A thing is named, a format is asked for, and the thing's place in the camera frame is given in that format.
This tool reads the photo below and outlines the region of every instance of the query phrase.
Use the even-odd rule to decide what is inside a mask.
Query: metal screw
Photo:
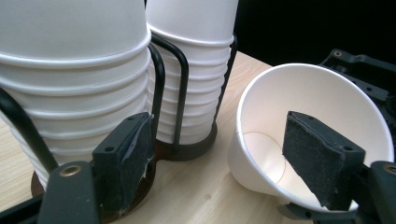
[[[384,166],[384,169],[387,172],[389,172],[389,173],[391,173],[393,175],[396,175],[396,166],[387,164],[387,165]]]
[[[335,52],[334,52],[334,55],[335,55],[336,57],[341,57],[341,56],[343,55],[343,53],[340,52],[340,51],[335,51]]]
[[[67,177],[67,176],[75,175],[80,171],[81,171],[80,165],[71,165],[64,167],[62,171],[59,173],[59,175],[63,177]]]

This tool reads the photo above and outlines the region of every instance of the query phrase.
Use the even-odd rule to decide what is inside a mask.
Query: table surface
[[[114,223],[312,223],[277,212],[283,200],[253,192],[231,175],[227,154],[236,108],[248,83],[271,66],[241,52],[217,118],[214,146],[192,161],[159,161],[152,189],[137,209]],[[0,120],[0,211],[31,198],[33,166]]]

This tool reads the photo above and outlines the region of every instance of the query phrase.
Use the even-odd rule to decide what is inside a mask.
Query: black background
[[[332,49],[396,63],[394,0],[239,0],[234,31],[271,65],[318,64]]]

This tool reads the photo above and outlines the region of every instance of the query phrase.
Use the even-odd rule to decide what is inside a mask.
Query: white paper cup
[[[180,77],[181,68],[175,56],[161,55],[163,58],[163,65],[165,67],[166,76]],[[224,77],[227,72],[227,60],[219,63],[191,63],[189,62],[189,79],[213,79]],[[150,75],[155,77],[154,65],[149,66]]]
[[[45,188],[47,186],[49,180],[49,174],[41,165],[41,162],[38,160],[37,156],[33,153],[32,149],[30,149],[27,145],[21,144],[21,148],[23,152],[29,158],[30,163],[35,167],[35,173],[37,174],[38,180],[41,185]],[[65,163],[71,161],[91,161],[92,160],[92,152],[87,153],[78,153],[78,154],[68,154],[68,155],[57,155],[53,154],[54,159],[58,162],[58,164],[63,165]]]
[[[139,92],[136,97],[128,101],[128,104],[120,107],[103,107],[86,113],[52,113],[50,116],[32,116],[33,124],[43,137],[64,139],[86,136],[91,132],[102,132],[103,129],[111,129],[123,119],[133,114],[146,111],[148,96],[145,91]]]
[[[362,147],[368,166],[394,159],[386,122],[358,87],[319,66],[283,64],[254,78],[238,105],[228,160],[233,176],[246,188],[329,212],[282,156],[290,110],[321,120]]]
[[[79,60],[58,63],[43,60],[42,64],[30,64],[28,61],[5,62],[0,58],[0,83],[15,91],[60,94],[89,91],[92,88],[98,90],[109,82],[128,82],[133,74],[141,74],[147,69],[151,60],[148,43],[144,43],[136,55],[96,58],[85,61],[86,64]]]
[[[77,112],[89,111],[109,105],[113,105],[118,101],[127,100],[135,95],[135,90],[142,89],[149,83],[149,75],[147,71],[140,74],[131,74],[127,79],[128,82],[117,80],[109,82],[101,86],[90,85],[81,92],[52,92],[46,93],[38,92],[37,94],[25,93],[21,91],[14,91],[11,89],[5,90],[25,109],[27,112],[33,111],[45,112]]]
[[[148,104],[148,111],[152,108],[151,104]],[[194,114],[183,113],[183,125],[195,125],[203,122],[207,122],[208,120],[212,120],[216,114],[216,107],[209,107],[208,110],[195,111]],[[177,114],[174,111],[167,111],[162,109],[160,114],[160,120],[169,125],[175,125]]]
[[[186,102],[207,102],[219,98],[221,94],[221,85],[217,87],[210,87],[208,90],[200,91],[190,91],[186,92]],[[154,93],[154,84],[152,82],[148,83],[148,92],[150,94]],[[178,101],[179,90],[177,88],[164,87],[163,99],[169,99],[173,101]]]
[[[117,126],[114,126],[110,130],[104,130],[102,133],[88,134],[88,136],[84,136],[80,138],[70,138],[70,139],[44,138],[43,140],[51,151],[63,151],[63,150],[69,151],[80,148],[82,150],[93,151],[111,133],[111,130],[114,130],[116,127]],[[23,137],[14,127],[10,127],[10,130],[19,143],[25,144],[27,146],[27,143],[25,142]]]
[[[155,83],[155,76],[153,74],[153,67],[149,68],[150,72],[150,83]],[[199,91],[204,90],[207,87],[211,86],[218,86],[220,83],[224,83],[224,74],[225,72],[220,72],[218,74],[213,75],[213,77],[192,77],[189,76],[189,81],[187,88],[191,91]],[[179,88],[180,86],[180,74],[173,74],[171,72],[166,72],[165,75],[165,86],[172,87],[172,88]]]
[[[210,111],[211,109],[217,107],[218,103],[219,98],[212,99],[207,102],[186,102],[186,104],[184,104],[184,114],[191,116],[201,116],[202,111]],[[148,95],[148,107],[152,108],[152,93]],[[177,101],[163,99],[161,111],[176,113]]]
[[[140,0],[5,1],[0,30],[2,54],[43,60],[114,55],[147,36]]]
[[[209,136],[211,130],[212,130],[212,125],[210,124],[207,125],[204,130],[201,130],[200,132],[197,133],[186,134],[181,132],[179,143],[181,145],[191,145],[194,143],[199,143]],[[174,132],[165,133],[161,129],[159,129],[157,132],[157,139],[162,142],[171,144],[173,143],[174,140]]]
[[[172,40],[161,36],[164,40],[177,46],[186,56],[189,63],[200,65],[214,65],[227,62],[231,56],[230,45],[233,42],[227,42],[224,45],[206,45],[201,43],[188,43],[182,40]],[[174,57],[174,54],[166,49],[154,45],[162,56]]]
[[[202,133],[204,130],[207,130],[208,126],[211,126],[213,122],[213,118],[209,119],[208,121],[202,123],[196,123],[192,125],[181,125],[181,133],[183,135],[195,135]],[[175,124],[174,123],[167,123],[165,121],[161,121],[158,123],[158,130],[162,133],[167,133],[169,135],[174,135],[175,133]]]
[[[151,29],[174,37],[224,42],[233,35],[237,0],[152,0],[146,16]]]

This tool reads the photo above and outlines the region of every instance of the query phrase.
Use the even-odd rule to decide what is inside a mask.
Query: tilted paper cup
[[[282,155],[290,110],[321,120],[362,147],[367,166],[394,159],[389,128],[363,91],[329,69],[283,64],[254,78],[238,105],[228,160],[233,176],[246,188],[329,212]]]

